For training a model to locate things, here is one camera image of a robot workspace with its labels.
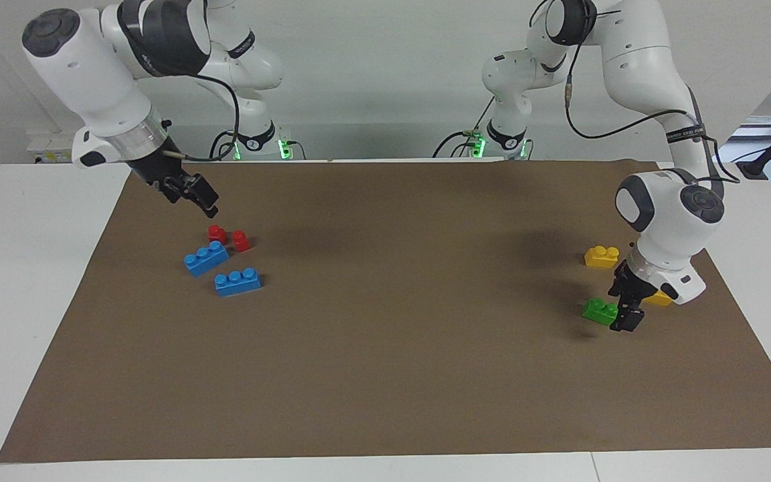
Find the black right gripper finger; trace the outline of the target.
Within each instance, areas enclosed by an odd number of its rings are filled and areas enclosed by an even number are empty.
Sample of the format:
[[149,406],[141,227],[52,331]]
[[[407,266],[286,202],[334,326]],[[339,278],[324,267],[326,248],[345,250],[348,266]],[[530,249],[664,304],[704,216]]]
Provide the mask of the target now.
[[[177,200],[185,198],[185,180],[184,179],[165,179],[163,180],[163,193],[167,195],[169,201],[174,204]],[[199,209],[208,218],[214,218],[218,213],[218,207],[199,207]]]
[[185,177],[185,198],[199,207],[214,207],[218,194],[200,173]]

